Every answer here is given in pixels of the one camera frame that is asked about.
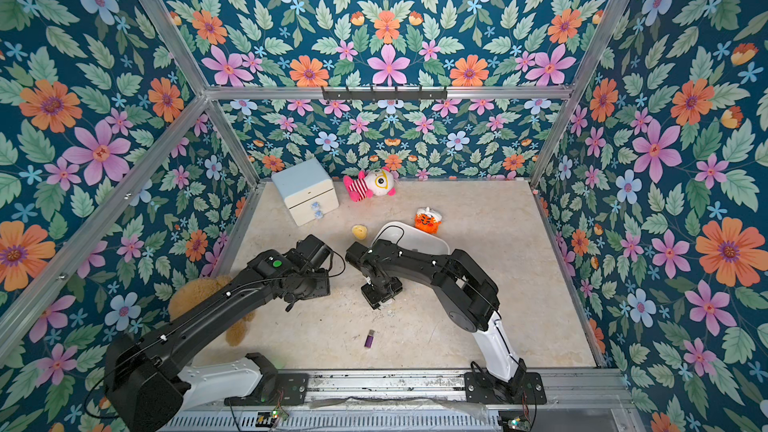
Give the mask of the white plastic storage box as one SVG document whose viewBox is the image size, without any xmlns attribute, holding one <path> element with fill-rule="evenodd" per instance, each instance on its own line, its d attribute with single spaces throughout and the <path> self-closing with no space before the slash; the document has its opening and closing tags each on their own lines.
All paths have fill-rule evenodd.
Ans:
<svg viewBox="0 0 768 432">
<path fill-rule="evenodd" d="M 401 248 L 430 255 L 449 255 L 451 248 L 447 242 L 399 221 L 391 221 L 382 226 L 373 239 L 376 243 L 386 240 Z"/>
</svg>

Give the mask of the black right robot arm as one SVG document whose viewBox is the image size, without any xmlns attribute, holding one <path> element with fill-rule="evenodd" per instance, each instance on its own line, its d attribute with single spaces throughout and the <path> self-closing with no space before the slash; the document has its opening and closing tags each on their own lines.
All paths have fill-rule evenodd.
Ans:
<svg viewBox="0 0 768 432">
<path fill-rule="evenodd" d="M 451 321 L 473 335 L 487 373 L 510 389 L 521 386 L 527 365 L 504 329 L 498 287 L 466 251 L 427 254 L 381 239 L 370 247 L 353 243 L 345 260 L 366 278 L 361 292 L 374 310 L 403 291 L 403 280 L 430 288 Z"/>
</svg>

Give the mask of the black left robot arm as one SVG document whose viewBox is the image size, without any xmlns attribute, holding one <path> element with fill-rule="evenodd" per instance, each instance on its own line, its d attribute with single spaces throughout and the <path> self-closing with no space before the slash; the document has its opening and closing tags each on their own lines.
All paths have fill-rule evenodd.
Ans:
<svg viewBox="0 0 768 432">
<path fill-rule="evenodd" d="M 213 401 L 271 401 L 275 366 L 260 353 L 214 366 L 194 357 L 230 327 L 269 302 L 288 305 L 330 293 L 333 250 L 309 235 L 285 253 L 266 250 L 228 284 L 167 325 L 139 338 L 117 336 L 108 346 L 106 398 L 130 431 L 158 431 L 179 411 Z"/>
</svg>

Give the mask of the purple usb drive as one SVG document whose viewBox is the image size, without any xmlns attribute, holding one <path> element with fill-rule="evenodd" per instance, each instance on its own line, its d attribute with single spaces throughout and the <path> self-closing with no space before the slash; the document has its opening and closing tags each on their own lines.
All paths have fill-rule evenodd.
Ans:
<svg viewBox="0 0 768 432">
<path fill-rule="evenodd" d="M 369 330 L 367 335 L 366 335 L 365 342 L 364 342 L 364 347 L 366 349 L 370 349 L 372 347 L 373 342 L 374 342 L 374 337 L 375 337 L 375 331 L 374 330 Z"/>
</svg>

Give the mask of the orange tiger plush pouch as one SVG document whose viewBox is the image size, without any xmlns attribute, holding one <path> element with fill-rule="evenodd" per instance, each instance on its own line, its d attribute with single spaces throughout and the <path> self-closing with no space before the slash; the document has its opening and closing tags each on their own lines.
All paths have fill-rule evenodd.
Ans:
<svg viewBox="0 0 768 432">
<path fill-rule="evenodd" d="M 414 227 L 422 232 L 435 235 L 442 224 L 442 214 L 430 207 L 422 207 L 416 211 Z"/>
</svg>

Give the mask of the light blue mini drawer cabinet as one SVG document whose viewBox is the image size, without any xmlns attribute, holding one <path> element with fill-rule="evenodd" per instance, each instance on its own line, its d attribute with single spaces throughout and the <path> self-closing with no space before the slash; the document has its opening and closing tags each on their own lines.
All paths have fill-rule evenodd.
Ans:
<svg viewBox="0 0 768 432">
<path fill-rule="evenodd" d="M 272 182 L 297 226 L 320 220 L 339 207 L 333 180 L 317 158 L 273 174 Z"/>
</svg>

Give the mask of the white pink fish plush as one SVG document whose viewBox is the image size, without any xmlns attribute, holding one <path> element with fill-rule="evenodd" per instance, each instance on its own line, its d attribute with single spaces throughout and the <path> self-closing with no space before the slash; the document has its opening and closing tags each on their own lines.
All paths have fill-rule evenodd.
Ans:
<svg viewBox="0 0 768 432">
<path fill-rule="evenodd" d="M 360 171 L 357 177 L 345 176 L 343 185 L 353 202 L 396 194 L 396 174 L 388 168 Z"/>
</svg>

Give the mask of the brown teddy bear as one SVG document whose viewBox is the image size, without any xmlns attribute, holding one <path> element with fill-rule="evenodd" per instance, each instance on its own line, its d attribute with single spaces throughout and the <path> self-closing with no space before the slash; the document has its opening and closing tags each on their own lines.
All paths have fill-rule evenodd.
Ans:
<svg viewBox="0 0 768 432">
<path fill-rule="evenodd" d="M 199 305 L 205 299 L 213 296 L 224 286 L 233 280 L 232 276 L 200 277 L 189 281 L 171 297 L 168 304 L 168 313 L 171 320 L 179 319 L 182 315 Z M 254 311 L 248 313 L 238 322 L 232 325 L 225 333 L 225 340 L 231 347 L 239 346 L 251 322 L 255 319 Z"/>
</svg>

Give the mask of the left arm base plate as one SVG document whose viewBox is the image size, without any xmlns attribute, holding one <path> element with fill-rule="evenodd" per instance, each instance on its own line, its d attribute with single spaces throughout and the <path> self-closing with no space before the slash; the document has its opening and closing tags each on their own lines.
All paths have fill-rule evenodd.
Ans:
<svg viewBox="0 0 768 432">
<path fill-rule="evenodd" d="M 244 397 L 224 400 L 227 406 L 297 406 L 305 403 L 309 375 L 278 372 L 263 379 L 256 389 Z"/>
</svg>

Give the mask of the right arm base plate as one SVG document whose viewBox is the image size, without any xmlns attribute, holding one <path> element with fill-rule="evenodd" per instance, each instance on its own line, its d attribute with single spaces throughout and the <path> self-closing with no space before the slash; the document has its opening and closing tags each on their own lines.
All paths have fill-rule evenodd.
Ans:
<svg viewBox="0 0 768 432">
<path fill-rule="evenodd" d="M 526 372 L 515 390 L 512 390 L 508 383 L 477 370 L 466 372 L 463 379 L 465 400 L 470 403 L 530 406 L 547 403 L 545 388 L 539 373 Z"/>
</svg>

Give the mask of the black hook rail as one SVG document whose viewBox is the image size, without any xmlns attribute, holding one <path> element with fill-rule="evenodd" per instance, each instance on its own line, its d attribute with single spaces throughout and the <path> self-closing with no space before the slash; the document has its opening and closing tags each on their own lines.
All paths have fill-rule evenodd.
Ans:
<svg viewBox="0 0 768 432">
<path fill-rule="evenodd" d="M 429 101 L 448 98 L 447 87 L 331 87 L 321 88 L 323 100 L 376 102 L 379 100 Z"/>
</svg>

